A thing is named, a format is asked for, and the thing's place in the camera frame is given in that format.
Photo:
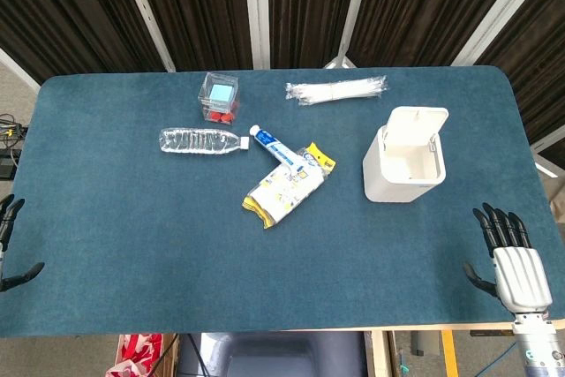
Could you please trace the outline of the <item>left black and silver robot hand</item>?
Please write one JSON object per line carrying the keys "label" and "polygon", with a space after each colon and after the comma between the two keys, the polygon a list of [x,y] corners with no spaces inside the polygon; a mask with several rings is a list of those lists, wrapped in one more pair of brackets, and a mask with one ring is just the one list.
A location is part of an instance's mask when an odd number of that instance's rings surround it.
{"label": "left black and silver robot hand", "polygon": [[44,262],[34,264],[24,274],[4,277],[4,260],[7,253],[14,222],[25,200],[14,201],[14,195],[9,194],[1,199],[1,292],[6,292],[33,280],[45,267]]}

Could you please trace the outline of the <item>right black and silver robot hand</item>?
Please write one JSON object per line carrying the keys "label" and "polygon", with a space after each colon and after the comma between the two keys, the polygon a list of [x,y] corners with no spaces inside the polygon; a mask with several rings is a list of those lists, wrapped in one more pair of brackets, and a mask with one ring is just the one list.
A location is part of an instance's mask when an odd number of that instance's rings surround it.
{"label": "right black and silver robot hand", "polygon": [[542,260],[521,218],[487,203],[472,212],[482,230],[495,281],[482,279],[468,262],[463,264],[467,279],[515,316],[546,313],[553,298]]}

